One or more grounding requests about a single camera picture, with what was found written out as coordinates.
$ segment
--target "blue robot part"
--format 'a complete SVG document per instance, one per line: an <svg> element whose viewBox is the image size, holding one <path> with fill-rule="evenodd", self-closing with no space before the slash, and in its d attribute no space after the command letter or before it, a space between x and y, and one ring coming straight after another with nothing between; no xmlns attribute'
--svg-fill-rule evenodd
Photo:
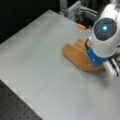
<svg viewBox="0 0 120 120"><path fill-rule="evenodd" d="M92 48L87 51L87 55L89 56L89 58L94 66L100 66L103 64L103 62L111 60L114 57L114 56L111 56L109 58L100 58L97 55L95 55Z"/></svg>

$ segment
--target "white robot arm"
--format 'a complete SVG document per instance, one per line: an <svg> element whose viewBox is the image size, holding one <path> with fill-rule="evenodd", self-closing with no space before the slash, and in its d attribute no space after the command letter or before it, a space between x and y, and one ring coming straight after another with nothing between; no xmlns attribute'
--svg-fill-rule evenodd
<svg viewBox="0 0 120 120"><path fill-rule="evenodd" d="M120 44L120 6L115 3L106 6L88 39L92 48L88 49L87 54L93 65L103 64L111 78L120 76L120 69L114 60Z"/></svg>

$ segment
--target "cable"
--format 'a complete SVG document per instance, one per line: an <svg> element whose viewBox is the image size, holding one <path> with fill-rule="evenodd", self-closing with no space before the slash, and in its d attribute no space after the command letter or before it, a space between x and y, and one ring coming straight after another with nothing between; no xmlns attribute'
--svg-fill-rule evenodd
<svg viewBox="0 0 120 120"><path fill-rule="evenodd" d="M85 42L85 47L86 47L86 50L89 50L89 49L90 49L90 47L87 45L88 41L90 41L90 40L89 40L89 39L87 39L87 40L86 40L86 42Z"/></svg>
<svg viewBox="0 0 120 120"><path fill-rule="evenodd" d="M85 9L81 9L81 10L83 10L83 12L86 11L86 12L90 12L90 13L92 13L92 14L98 15L98 13L94 13L94 12L92 12L92 11L90 11L90 10L85 10Z"/></svg>

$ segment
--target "gray table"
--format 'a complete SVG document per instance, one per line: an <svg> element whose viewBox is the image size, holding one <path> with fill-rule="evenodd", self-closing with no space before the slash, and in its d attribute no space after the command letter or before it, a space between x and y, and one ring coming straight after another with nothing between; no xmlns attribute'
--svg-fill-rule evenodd
<svg viewBox="0 0 120 120"><path fill-rule="evenodd" d="M82 72L61 52L90 34L48 11L0 45L0 78L44 120L119 120L119 78Z"/></svg>

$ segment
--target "black cable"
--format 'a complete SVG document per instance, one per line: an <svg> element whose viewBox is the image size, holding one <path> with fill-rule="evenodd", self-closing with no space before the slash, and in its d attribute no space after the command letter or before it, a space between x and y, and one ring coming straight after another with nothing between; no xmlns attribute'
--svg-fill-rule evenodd
<svg viewBox="0 0 120 120"><path fill-rule="evenodd" d="M112 61L112 60L109 60L109 62L110 62L110 64L112 65L113 69L116 71L117 77L119 77L119 73L118 73L117 68L116 68L116 66L114 65L113 61Z"/></svg>
<svg viewBox="0 0 120 120"><path fill-rule="evenodd" d="M93 14L95 14L95 15L98 15L98 13L94 13L94 12L92 12L92 11L90 11L90 10L85 10L85 9L81 9L81 10L83 10L83 12L86 11L86 12L90 12L90 13L93 13Z"/></svg>
<svg viewBox="0 0 120 120"><path fill-rule="evenodd" d="M87 45L88 41L90 41L90 40L87 39L86 42L85 42L85 48L86 48L86 50L89 50L89 49L90 49L90 47Z"/></svg>

